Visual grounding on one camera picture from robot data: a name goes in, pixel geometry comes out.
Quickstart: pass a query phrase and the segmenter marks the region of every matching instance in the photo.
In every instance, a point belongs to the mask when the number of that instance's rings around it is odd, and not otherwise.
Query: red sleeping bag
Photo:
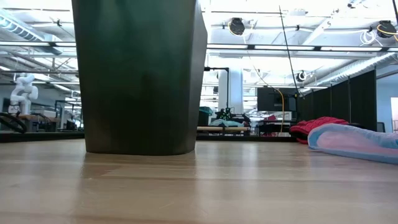
[[[338,118],[321,117],[311,121],[300,121],[289,129],[289,133],[296,137],[298,142],[308,144],[307,138],[310,131],[324,124],[348,124],[348,122]]]

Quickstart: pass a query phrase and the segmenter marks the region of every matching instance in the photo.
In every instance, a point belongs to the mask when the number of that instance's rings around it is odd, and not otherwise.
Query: blue sleeping bag
[[[342,124],[325,124],[308,135],[314,151],[398,164],[398,134],[377,133]]]

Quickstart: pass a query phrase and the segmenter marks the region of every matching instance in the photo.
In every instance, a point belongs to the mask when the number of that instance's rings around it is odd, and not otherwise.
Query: wooden floor
[[[398,223],[398,166],[297,143],[198,142],[170,157],[0,144],[0,223]]]

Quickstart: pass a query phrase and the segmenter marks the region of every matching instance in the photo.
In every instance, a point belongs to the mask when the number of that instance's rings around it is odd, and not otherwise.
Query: sleeping bag
[[[308,144],[307,138],[310,131],[324,124],[348,124],[348,122],[343,119],[324,116],[310,121],[300,121],[289,129],[289,133],[297,138],[298,142]]]
[[[325,124],[310,132],[308,145],[329,154],[398,164],[398,134]]]

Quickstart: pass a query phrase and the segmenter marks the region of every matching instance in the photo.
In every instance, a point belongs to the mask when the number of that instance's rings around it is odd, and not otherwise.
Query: black partition
[[[375,70],[298,99],[301,120],[332,116],[376,131]]]
[[[194,150],[207,32],[196,0],[73,0],[86,150]]]

